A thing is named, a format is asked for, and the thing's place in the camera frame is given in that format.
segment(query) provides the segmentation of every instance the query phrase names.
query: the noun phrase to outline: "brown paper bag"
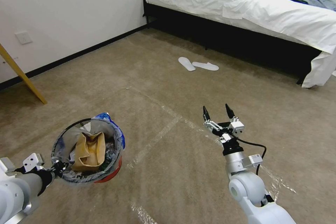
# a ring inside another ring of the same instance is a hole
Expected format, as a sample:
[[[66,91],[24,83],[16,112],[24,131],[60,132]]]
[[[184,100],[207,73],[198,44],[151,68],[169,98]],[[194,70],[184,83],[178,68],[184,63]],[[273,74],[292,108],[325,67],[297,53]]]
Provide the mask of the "brown paper bag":
[[[72,170],[95,171],[105,160],[105,136],[103,132],[95,135],[81,133],[75,149],[75,163]]]

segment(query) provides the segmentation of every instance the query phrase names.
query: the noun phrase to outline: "trash can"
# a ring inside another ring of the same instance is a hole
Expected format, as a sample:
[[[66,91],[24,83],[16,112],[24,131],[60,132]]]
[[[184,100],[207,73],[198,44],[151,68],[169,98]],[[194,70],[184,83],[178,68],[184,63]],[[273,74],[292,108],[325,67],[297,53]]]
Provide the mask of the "trash can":
[[[75,147],[78,136],[82,133],[94,135],[103,132],[105,136],[105,159],[95,171],[76,171],[72,169],[75,163]],[[102,183],[113,178],[122,163],[125,148],[125,137],[121,129],[111,120],[108,113],[99,114],[93,118],[77,121],[67,127],[57,138],[51,152],[51,162],[57,160],[67,163],[68,167],[62,173],[62,179],[72,184]]]

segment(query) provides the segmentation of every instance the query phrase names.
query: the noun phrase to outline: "black cable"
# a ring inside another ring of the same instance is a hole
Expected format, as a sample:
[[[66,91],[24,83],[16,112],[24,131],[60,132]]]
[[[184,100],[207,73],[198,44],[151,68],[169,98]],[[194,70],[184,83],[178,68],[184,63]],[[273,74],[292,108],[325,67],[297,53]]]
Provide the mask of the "black cable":
[[[266,148],[265,145],[261,145],[261,144],[258,144],[258,143],[247,142],[247,141],[241,140],[240,138],[238,138],[236,136],[233,136],[233,137],[236,138],[238,141],[243,142],[244,144],[249,144],[249,145],[253,145],[253,146],[263,147],[264,148],[264,152],[262,153],[261,158],[264,158],[264,156],[266,154],[266,151],[267,151],[267,148]],[[259,174],[259,167],[260,167],[260,164],[258,164],[257,169],[255,171],[255,173],[257,175]]]

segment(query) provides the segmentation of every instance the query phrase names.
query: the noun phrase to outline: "black bed frame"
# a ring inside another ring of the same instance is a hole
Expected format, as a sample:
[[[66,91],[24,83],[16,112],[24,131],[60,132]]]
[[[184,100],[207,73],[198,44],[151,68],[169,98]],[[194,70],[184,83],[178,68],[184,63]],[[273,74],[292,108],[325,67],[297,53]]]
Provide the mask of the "black bed frame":
[[[230,27],[230,29],[236,29],[236,31],[239,32],[243,32],[246,31],[245,29],[241,29],[238,27],[233,27],[227,24],[223,24],[220,22],[216,22],[216,21],[212,21],[212,20],[208,20],[205,18],[201,18],[198,16],[194,16],[191,14],[187,14],[187,13],[183,13],[183,12],[179,12],[176,10],[172,10],[172,9],[168,9],[168,8],[164,8],[161,6],[157,6],[157,5],[153,5],[153,4],[149,4],[146,2],[146,0],[143,0],[143,8],[144,8],[144,14],[143,16],[146,17],[146,21],[147,21],[147,26],[150,26],[150,22],[149,22],[149,17],[154,17],[156,19],[165,19],[165,20],[187,20],[188,22],[192,22],[194,24],[197,24],[200,27],[216,27],[218,29],[219,26],[221,26],[223,29],[227,29],[228,27]],[[205,49],[207,50],[208,48],[208,41],[206,36],[204,37],[204,45],[205,45]],[[298,69],[298,73],[299,73],[299,80],[297,81],[298,85],[301,85],[306,77],[306,75],[311,71],[311,61],[320,53],[321,51],[315,50],[312,53],[310,53],[309,55],[307,55],[304,59],[300,59],[300,67]]]

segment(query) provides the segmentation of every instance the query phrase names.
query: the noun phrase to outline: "black baseboard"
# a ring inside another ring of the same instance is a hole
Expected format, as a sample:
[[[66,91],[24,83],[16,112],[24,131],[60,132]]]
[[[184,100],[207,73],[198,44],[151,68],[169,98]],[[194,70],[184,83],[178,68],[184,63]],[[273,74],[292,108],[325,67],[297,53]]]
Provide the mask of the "black baseboard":
[[[92,52],[92,51],[94,51],[94,50],[97,50],[97,49],[99,49],[99,48],[101,48],[101,47],[104,47],[104,46],[106,46],[106,45],[108,45],[108,44],[111,44],[111,43],[113,43],[113,42],[116,42],[117,40],[123,39],[123,38],[125,38],[125,37],[127,37],[127,36],[129,36],[129,35],[131,35],[131,34],[133,34],[133,33],[136,33],[136,32],[138,32],[138,31],[141,31],[141,30],[145,29],[146,26],[147,26],[147,25],[145,24],[145,25],[140,26],[140,27],[138,27],[138,28],[136,28],[136,29],[134,29],[134,30],[131,30],[131,31],[129,31],[129,32],[126,32],[126,33],[124,33],[124,34],[121,34],[121,35],[119,35],[119,36],[117,36],[117,37],[110,38],[109,40],[106,40],[106,41],[104,41],[104,42],[101,42],[101,43],[99,43],[99,44],[97,44],[97,45],[91,46],[91,47],[86,48],[86,49],[84,49],[84,50],[82,50],[82,51],[79,51],[79,52],[76,52],[76,53],[74,53],[74,54],[72,54],[72,55],[69,55],[69,56],[67,56],[67,57],[65,57],[65,58],[59,59],[59,60],[57,60],[57,61],[54,61],[54,62],[52,62],[52,63],[50,63],[50,64],[48,64],[48,65],[45,65],[45,66],[42,66],[42,67],[40,67],[40,68],[37,68],[37,69],[35,69],[35,70],[33,70],[33,71],[30,71],[30,72],[26,73],[26,75],[27,75],[28,78],[31,78],[31,77],[33,77],[33,76],[35,76],[35,75],[39,75],[39,74],[41,74],[41,73],[43,73],[43,72],[45,72],[45,71],[48,71],[48,70],[50,70],[50,69],[52,69],[52,68],[54,68],[54,67],[57,67],[57,66],[59,66],[59,65],[62,65],[62,64],[65,63],[65,62],[68,62],[68,61],[70,61],[70,60],[72,60],[72,59],[75,59],[75,58],[77,58],[77,57],[79,57],[79,56],[82,56],[82,55],[84,55],[84,54],[87,54],[87,53],[89,53],[89,52]],[[17,84],[17,83],[19,83],[19,82],[21,82],[21,81],[22,81],[22,79],[21,79],[19,76],[15,77],[15,78],[12,78],[12,79],[9,79],[9,80],[6,80],[5,82],[0,83],[0,90],[5,89],[5,88],[8,88],[8,87],[10,87],[10,86],[13,86],[14,84]]]

